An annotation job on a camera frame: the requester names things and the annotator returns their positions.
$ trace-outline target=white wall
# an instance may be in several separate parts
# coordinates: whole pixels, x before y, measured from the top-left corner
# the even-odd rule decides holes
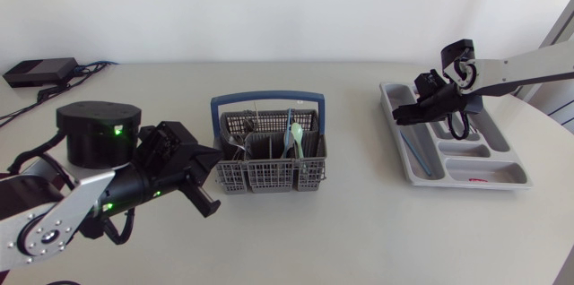
[[[538,47],[569,0],[0,0],[0,72],[23,59],[79,62],[347,60],[439,66]]]

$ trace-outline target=tray compartment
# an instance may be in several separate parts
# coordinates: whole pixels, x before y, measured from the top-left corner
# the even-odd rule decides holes
[[[488,158],[491,152],[483,144],[470,142],[438,142],[439,150],[447,156]]]
[[[409,87],[403,84],[386,84],[383,87],[388,95],[389,106],[395,109],[398,106],[415,103],[414,94]],[[438,180],[445,176],[445,170],[440,164],[440,157],[437,148],[434,146],[429,129],[425,124],[400,126],[399,139],[406,149],[408,161],[405,163],[409,166],[411,172],[421,179]],[[415,151],[422,158],[430,170],[430,176],[426,174],[424,168],[414,156],[412,150],[404,142],[400,133],[411,143]]]
[[[515,162],[447,159],[447,171],[455,180],[525,184],[526,173]]]

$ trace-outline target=cutlery basket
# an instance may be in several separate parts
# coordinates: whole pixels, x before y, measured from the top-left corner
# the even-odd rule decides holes
[[[224,112],[219,106],[258,99],[315,101],[316,110],[291,109],[291,121],[303,128],[303,158],[291,149],[282,158],[289,109]],[[217,182],[227,194],[317,191],[325,176],[325,98],[303,91],[252,91],[215,97],[211,102],[213,147],[223,152]],[[237,145],[242,144],[243,151]]]

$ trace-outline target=black cable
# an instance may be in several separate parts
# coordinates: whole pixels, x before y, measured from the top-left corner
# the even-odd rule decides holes
[[[91,70],[91,71],[87,70],[87,68],[89,66],[94,66],[94,65],[96,67],[93,70]],[[116,65],[116,63],[110,62],[110,61],[100,61],[100,62],[94,62],[94,63],[89,64],[89,65],[78,65],[74,69],[74,71],[75,71],[75,76],[83,76],[83,78],[80,81],[75,82],[73,84],[68,83],[66,85],[62,85],[62,86],[58,86],[58,87],[54,87],[54,88],[48,88],[48,89],[45,89],[43,91],[39,91],[36,103],[31,104],[28,107],[13,111],[10,114],[1,116],[0,120],[3,120],[3,119],[6,119],[6,120],[4,122],[0,123],[0,128],[4,127],[5,125],[8,125],[8,123],[13,121],[16,117],[34,109],[35,107],[41,105],[42,103],[44,103],[44,102],[46,102],[52,98],[55,98],[55,97],[61,95],[62,93],[71,90],[74,87],[79,86],[80,84],[82,84],[83,82],[88,80],[88,78],[90,78],[92,75],[103,70],[108,65]]]
[[[116,226],[114,226],[114,223],[109,218],[102,220],[104,232],[114,244],[122,245],[129,240],[134,228],[134,216],[135,208],[131,208],[126,212],[126,223],[124,224],[124,229],[122,230],[121,235],[117,233]]]
[[[52,157],[47,155],[46,153],[40,154],[39,157],[44,161],[46,161],[46,163],[49,164],[60,177],[62,177],[64,183],[68,186],[70,190],[74,190],[74,183],[72,183],[70,176],[68,176],[64,172],[64,170],[62,169],[60,164],[56,162],[56,160],[52,159]]]
[[[466,137],[468,137],[468,133],[470,132],[470,125],[468,124],[468,115],[466,114],[466,112],[464,111],[459,111],[460,113],[460,117],[463,120],[463,134],[462,135],[458,135],[457,132],[455,132],[455,128],[452,126],[452,114],[448,114],[447,115],[447,119],[448,119],[448,129],[450,130],[450,134],[452,134],[453,137],[455,137],[456,140],[464,140]]]
[[[29,159],[35,158],[40,156],[41,154],[47,152],[52,147],[56,146],[58,143],[62,142],[65,138],[65,134],[58,131],[54,137],[52,137],[49,141],[44,142],[40,146],[36,147],[33,150],[25,151],[16,157],[14,163],[8,168],[8,172],[12,175],[16,175],[20,173],[20,167],[22,164]]]
[[[571,122],[572,120],[574,120],[574,117],[568,119],[567,121],[563,122],[561,125],[566,125],[567,123]]]
[[[568,106],[568,105],[571,104],[572,102],[574,102],[574,100],[572,100],[571,102],[567,102],[566,104],[564,104],[564,105],[561,106],[560,108],[558,108],[558,109],[554,110],[553,112],[551,112],[550,114],[548,114],[548,116],[554,115],[554,113],[556,113],[556,112],[559,111],[560,109],[562,109],[562,108]]]

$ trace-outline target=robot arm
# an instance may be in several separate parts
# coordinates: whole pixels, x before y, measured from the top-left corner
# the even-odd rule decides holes
[[[416,104],[393,111],[398,125],[413,125],[447,119],[457,139],[468,135],[467,114],[483,109],[482,96],[502,96],[518,86],[574,78],[574,42],[567,41],[502,60],[474,58],[474,45],[462,39],[442,49],[443,76],[435,71],[422,73],[415,85],[420,97]],[[459,112],[465,131],[452,128],[452,114]]]
[[[140,109],[109,102],[77,102],[57,110],[58,133],[16,158],[0,179],[0,271],[46,260],[74,234],[108,235],[117,245],[131,234],[134,210],[181,191],[208,217],[220,206],[203,190],[220,151],[202,146],[179,122],[139,130]],[[67,158],[47,151],[67,138]],[[136,148],[137,138],[142,140]],[[40,157],[18,174],[21,164]],[[64,179],[70,192],[59,190]],[[109,217],[127,211],[121,234]]]

